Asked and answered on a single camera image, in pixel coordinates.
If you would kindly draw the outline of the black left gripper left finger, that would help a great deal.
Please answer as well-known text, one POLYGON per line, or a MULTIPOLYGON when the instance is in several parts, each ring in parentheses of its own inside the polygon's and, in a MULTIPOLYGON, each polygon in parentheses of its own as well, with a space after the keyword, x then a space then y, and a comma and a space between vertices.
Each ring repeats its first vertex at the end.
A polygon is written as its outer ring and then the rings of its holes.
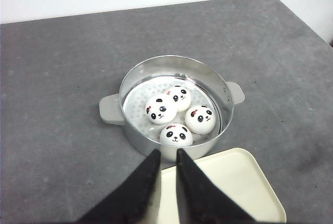
POLYGON ((156 223, 161 199, 161 153, 153 150, 129 177, 78 223, 156 223))

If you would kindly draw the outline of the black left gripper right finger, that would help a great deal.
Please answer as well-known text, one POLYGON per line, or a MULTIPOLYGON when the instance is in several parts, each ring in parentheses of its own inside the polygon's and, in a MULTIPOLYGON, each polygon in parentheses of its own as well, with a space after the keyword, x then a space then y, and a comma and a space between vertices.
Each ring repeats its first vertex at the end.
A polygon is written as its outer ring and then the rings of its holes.
POLYGON ((176 154, 176 198, 180 223, 256 223, 183 149, 176 154))

